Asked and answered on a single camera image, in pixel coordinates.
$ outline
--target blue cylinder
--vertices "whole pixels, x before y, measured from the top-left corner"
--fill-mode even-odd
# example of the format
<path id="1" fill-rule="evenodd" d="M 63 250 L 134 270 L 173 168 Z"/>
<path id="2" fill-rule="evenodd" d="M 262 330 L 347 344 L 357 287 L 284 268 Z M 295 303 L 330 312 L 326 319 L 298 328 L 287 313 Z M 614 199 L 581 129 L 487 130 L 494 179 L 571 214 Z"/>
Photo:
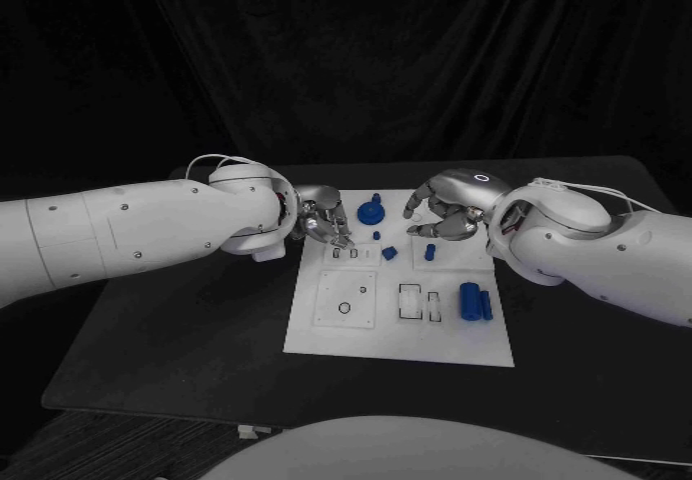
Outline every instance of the blue cylinder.
<path id="1" fill-rule="evenodd" d="M 483 307 L 480 306 L 478 285 L 475 283 L 462 283 L 458 290 L 461 318 L 471 322 L 480 320 L 483 318 Z"/>
<path id="2" fill-rule="evenodd" d="M 483 310 L 483 318 L 486 320 L 493 319 L 493 307 L 490 306 L 490 293 L 484 290 L 480 292 L 480 308 Z"/>
<path id="3" fill-rule="evenodd" d="M 428 243 L 428 246 L 425 248 L 425 260 L 431 262 L 435 259 L 435 245 L 432 243 Z"/>
<path id="4" fill-rule="evenodd" d="M 379 193 L 372 196 L 372 200 L 357 207 L 356 213 L 360 223 L 376 225 L 385 218 L 385 207 L 382 207 L 382 199 Z"/>
<path id="5" fill-rule="evenodd" d="M 386 258 L 386 260 L 390 260 L 399 252 L 393 247 L 385 248 L 382 250 L 382 256 Z"/>

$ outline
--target white cable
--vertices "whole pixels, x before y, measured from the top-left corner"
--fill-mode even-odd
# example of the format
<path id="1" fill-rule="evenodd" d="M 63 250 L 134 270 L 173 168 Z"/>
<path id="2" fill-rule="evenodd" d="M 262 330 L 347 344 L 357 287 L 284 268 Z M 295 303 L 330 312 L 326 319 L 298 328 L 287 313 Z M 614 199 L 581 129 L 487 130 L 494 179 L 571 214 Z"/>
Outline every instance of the white cable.
<path id="1" fill-rule="evenodd" d="M 566 187 L 572 187 L 572 188 L 581 188 L 582 190 L 591 190 L 594 192 L 599 192 L 599 193 L 604 193 L 605 195 L 611 195 L 612 197 L 617 197 L 617 198 L 621 198 L 623 200 L 627 201 L 627 205 L 630 207 L 630 211 L 631 210 L 631 203 L 634 203 L 635 205 L 638 205 L 640 207 L 646 208 L 647 210 L 650 210 L 651 212 L 656 212 L 656 213 L 660 213 L 659 210 L 656 210 L 654 208 L 651 208 L 648 205 L 644 205 L 641 202 L 637 202 L 637 200 L 633 200 L 623 192 L 620 192 L 620 190 L 615 190 L 614 188 L 608 188 L 608 187 L 599 187 L 597 185 L 581 185 L 578 183 L 568 183 L 568 182 L 562 182 L 559 180 L 550 180 L 548 178 L 542 179 L 542 180 L 546 180 L 548 182 L 555 182 L 561 185 L 565 185 Z"/>
<path id="2" fill-rule="evenodd" d="M 246 159 L 245 157 L 229 157 L 227 155 L 222 155 L 220 153 L 209 153 L 206 155 L 200 155 L 197 158 L 194 158 L 190 162 L 190 164 L 187 165 L 187 171 L 184 172 L 184 179 L 187 179 L 190 177 L 190 170 L 191 170 L 191 166 L 194 165 L 194 163 L 197 163 L 199 160 L 202 160 L 203 158 L 222 158 L 223 160 L 220 161 L 219 165 L 216 168 L 220 167 L 220 165 L 223 164 L 223 162 L 226 160 L 235 160 L 236 162 L 240 162 L 240 163 L 258 163 L 249 159 Z"/>

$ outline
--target table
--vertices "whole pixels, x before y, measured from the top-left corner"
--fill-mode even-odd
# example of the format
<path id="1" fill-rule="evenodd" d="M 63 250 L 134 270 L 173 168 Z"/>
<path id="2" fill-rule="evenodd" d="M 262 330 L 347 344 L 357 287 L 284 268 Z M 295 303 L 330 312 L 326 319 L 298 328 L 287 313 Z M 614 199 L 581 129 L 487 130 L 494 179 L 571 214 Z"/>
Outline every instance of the table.
<path id="1" fill-rule="evenodd" d="M 536 176 L 605 185 L 673 212 L 646 168 L 621 156 L 275 168 L 294 184 L 376 190 L 415 188 L 454 167 L 516 186 Z M 199 168 L 193 178 L 209 172 Z M 624 212 L 624 202 L 601 197 Z M 44 407 L 279 428 L 356 415 L 421 416 L 588 455 L 692 463 L 692 329 L 569 284 L 532 284 L 496 260 L 514 368 L 284 354 L 300 253 L 288 242 L 285 258 L 256 264 L 219 251 L 111 280 Z"/>

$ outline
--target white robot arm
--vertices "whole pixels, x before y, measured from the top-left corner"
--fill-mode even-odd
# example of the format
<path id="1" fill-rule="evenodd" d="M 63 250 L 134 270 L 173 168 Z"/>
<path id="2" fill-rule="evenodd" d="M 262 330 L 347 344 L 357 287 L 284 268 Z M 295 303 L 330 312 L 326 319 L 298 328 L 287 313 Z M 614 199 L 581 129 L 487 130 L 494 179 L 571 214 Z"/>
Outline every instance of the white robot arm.
<path id="1" fill-rule="evenodd" d="M 630 213 L 612 216 L 571 188 L 627 200 Z M 487 223 L 487 252 L 532 282 L 568 280 L 594 298 L 674 325 L 692 327 L 692 219 L 666 215 L 604 187 L 536 179 L 512 190 L 473 170 L 448 170 L 415 191 L 442 217 L 411 227 L 409 235 L 462 240 Z M 633 211 L 631 203 L 647 210 Z"/>
<path id="2" fill-rule="evenodd" d="M 351 246 L 339 191 L 292 187 L 266 166 L 223 166 L 191 180 L 0 203 L 0 307 L 20 298 L 145 272 L 216 249 L 255 261 L 310 234 Z"/>

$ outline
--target white board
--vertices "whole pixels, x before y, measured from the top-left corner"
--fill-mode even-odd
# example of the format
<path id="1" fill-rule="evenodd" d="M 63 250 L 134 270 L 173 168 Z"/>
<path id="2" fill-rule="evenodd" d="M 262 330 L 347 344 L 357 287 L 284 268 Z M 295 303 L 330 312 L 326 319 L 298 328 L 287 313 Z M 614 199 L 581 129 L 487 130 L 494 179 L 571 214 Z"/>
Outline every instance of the white board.
<path id="1" fill-rule="evenodd" d="M 385 219 L 363 225 L 356 211 L 373 193 L 341 191 L 357 257 L 347 251 L 336 256 L 331 246 L 305 238 L 284 352 L 513 367 L 484 227 L 461 242 L 408 236 L 411 225 L 439 221 L 422 206 L 418 222 L 402 218 L 412 190 L 376 192 Z M 375 231 L 379 240 L 373 240 Z M 428 243 L 437 247 L 431 262 L 424 259 Z M 398 255 L 388 261 L 380 251 L 389 246 Z M 493 320 L 461 319 L 464 282 L 488 291 Z M 399 318 L 402 284 L 421 286 L 422 319 Z M 441 322 L 429 321 L 429 292 L 438 293 Z"/>

